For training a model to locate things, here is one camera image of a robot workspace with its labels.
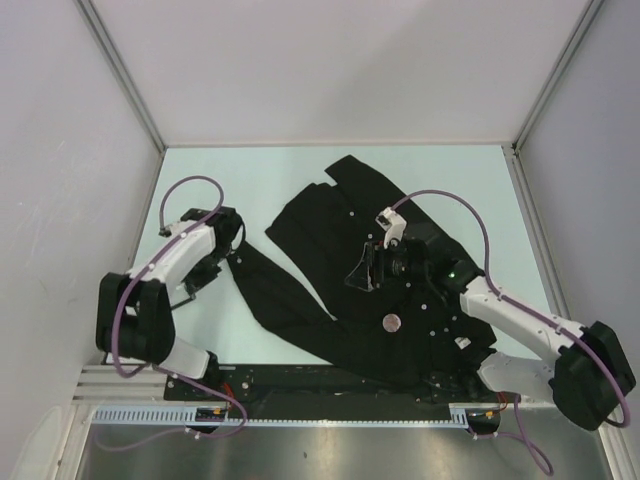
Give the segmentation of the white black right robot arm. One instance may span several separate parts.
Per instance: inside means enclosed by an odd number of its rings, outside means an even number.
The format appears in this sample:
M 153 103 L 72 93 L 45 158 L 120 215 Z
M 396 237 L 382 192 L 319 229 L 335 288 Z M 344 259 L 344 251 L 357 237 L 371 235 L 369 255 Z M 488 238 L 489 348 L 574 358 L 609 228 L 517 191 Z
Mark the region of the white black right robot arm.
M 535 353 L 533 359 L 488 354 L 461 376 L 469 399 L 484 401 L 496 390 L 506 391 L 550 402 L 587 431 L 629 425 L 626 397 L 637 382 L 610 326 L 545 315 L 496 286 L 474 261 L 418 238 L 365 243 L 345 278 L 348 286 L 366 292 L 395 281 L 433 289 L 452 308 Z

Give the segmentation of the pink red round brooch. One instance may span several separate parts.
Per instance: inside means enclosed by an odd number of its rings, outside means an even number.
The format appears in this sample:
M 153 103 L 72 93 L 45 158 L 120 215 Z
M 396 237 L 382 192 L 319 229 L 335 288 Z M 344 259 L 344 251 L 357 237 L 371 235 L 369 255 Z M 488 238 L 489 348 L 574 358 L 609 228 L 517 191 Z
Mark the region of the pink red round brooch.
M 396 314 L 387 314 L 382 319 L 383 329 L 388 333 L 396 333 L 402 326 L 401 318 Z

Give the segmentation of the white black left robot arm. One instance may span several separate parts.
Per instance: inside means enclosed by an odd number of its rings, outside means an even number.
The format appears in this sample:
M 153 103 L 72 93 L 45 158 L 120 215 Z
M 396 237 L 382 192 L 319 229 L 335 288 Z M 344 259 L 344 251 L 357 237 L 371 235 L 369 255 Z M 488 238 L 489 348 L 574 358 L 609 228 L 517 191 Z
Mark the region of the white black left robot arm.
M 179 221 L 161 227 L 159 235 L 167 242 L 148 265 L 108 273 L 101 280 L 97 348 L 112 351 L 113 325 L 119 320 L 119 357 L 184 376 L 197 398 L 214 397 L 221 387 L 218 358 L 178 337 L 173 310 L 195 300 L 217 278 L 243 228 L 242 217 L 225 206 L 216 213 L 191 208 Z

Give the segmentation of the black button-up shirt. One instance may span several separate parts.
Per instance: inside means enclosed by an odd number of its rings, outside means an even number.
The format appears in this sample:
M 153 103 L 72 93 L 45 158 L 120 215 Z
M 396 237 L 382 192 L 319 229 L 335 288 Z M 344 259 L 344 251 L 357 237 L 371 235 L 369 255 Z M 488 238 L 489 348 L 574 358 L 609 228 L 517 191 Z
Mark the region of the black button-up shirt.
M 365 292 L 345 285 L 364 243 L 380 240 L 376 215 L 396 206 L 411 224 L 428 215 L 382 173 L 346 156 L 327 168 L 329 181 L 290 200 L 267 237 L 302 272 L 296 279 L 248 243 L 228 264 L 258 324 L 339 368 L 398 386 L 436 372 L 477 380 L 496 340 L 492 328 L 452 308 L 431 288 L 395 281 Z M 396 333 L 387 314 L 401 318 Z

